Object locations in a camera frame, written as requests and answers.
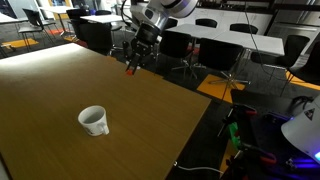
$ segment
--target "blue light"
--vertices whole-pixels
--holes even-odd
[[[320,152],[318,152],[316,155],[314,155],[319,161],[320,161]]]

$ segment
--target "white paper cup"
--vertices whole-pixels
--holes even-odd
[[[82,110],[78,121],[90,136],[108,134],[106,110],[102,106],[90,106]]]

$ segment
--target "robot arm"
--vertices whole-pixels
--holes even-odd
[[[150,0],[147,6],[132,5],[130,11],[137,19],[138,31],[131,41],[132,54],[128,55],[129,43],[123,42],[123,49],[129,65],[128,74],[134,74],[143,57],[152,51],[158,35],[163,30],[169,16],[184,18],[192,13],[198,0]]]

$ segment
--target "electronic device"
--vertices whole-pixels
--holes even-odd
[[[284,137],[320,164],[320,95],[281,126]]]
[[[198,0],[150,0],[147,6],[131,5],[133,22],[139,29],[131,41],[131,55],[127,52],[129,43],[123,42],[124,55],[129,61],[126,69],[128,74],[134,74],[142,58],[151,54],[169,16],[187,17],[195,9],[197,2]]]

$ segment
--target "dark carpet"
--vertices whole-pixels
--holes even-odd
[[[20,26],[28,26],[28,23],[23,23]],[[130,41],[134,36],[132,33],[127,32],[127,41]],[[33,45],[31,47],[32,51],[37,51],[45,48],[50,48],[53,46],[59,46],[66,43],[71,43],[70,41],[66,41],[61,38],[59,35],[55,35],[53,41],[55,44],[50,44],[47,39],[42,40],[42,36],[40,34],[35,34],[35,40],[40,43],[37,45]],[[15,27],[13,24],[9,25],[1,25],[0,30],[0,42],[13,41],[22,39],[21,36],[18,36],[15,31]],[[115,32],[115,44],[117,46],[121,46],[123,41],[123,33],[121,31]],[[4,48],[9,57],[16,56],[19,54],[27,53],[25,47],[17,48],[15,51]],[[123,56],[122,51],[114,52],[113,56],[117,58],[117,60],[121,62],[125,62],[126,59]],[[226,147],[226,143],[228,140],[228,132],[225,132],[221,138],[217,138],[217,133],[219,132],[222,126],[222,119],[229,112],[229,108],[231,104],[229,103],[220,103],[219,99],[214,97],[210,97],[201,92],[198,92],[196,89],[202,82],[202,80],[208,75],[219,75],[219,73],[215,72],[211,69],[196,69],[195,72],[198,75],[198,78],[190,78],[190,73],[187,73],[186,78],[183,78],[183,70],[179,71],[171,71],[172,67],[179,66],[179,60],[175,60],[172,58],[165,58],[160,56],[159,61],[155,63],[155,60],[148,56],[144,60],[146,66],[144,67],[147,70],[152,72],[157,72],[164,77],[165,80],[177,84],[179,86],[185,87],[191,91],[195,91],[204,96],[207,96],[212,99],[210,106],[207,108],[205,114],[203,115],[201,121],[196,127],[193,135],[189,139],[187,145],[184,150],[181,152],[177,162],[180,166],[183,167],[199,167],[199,166],[208,166],[212,168],[219,169],[222,157],[224,154],[224,150]],[[305,59],[301,58],[299,63],[304,63]],[[285,83],[285,72],[283,70],[276,70],[274,73],[274,77],[269,80],[269,75],[271,73],[271,69],[267,67],[262,68],[259,64],[254,64],[248,61],[245,66],[242,66],[240,69],[240,74],[238,75],[238,79],[249,80],[251,81],[250,85],[246,85],[245,91],[250,92],[259,92],[266,95],[280,95],[281,89]],[[289,84],[285,92],[283,94],[284,97],[296,97],[301,95],[306,96],[317,96],[319,91],[305,88],[302,86]],[[219,179],[219,174],[209,170],[198,170],[198,171],[185,171],[173,167],[171,172],[169,173],[167,179]]]

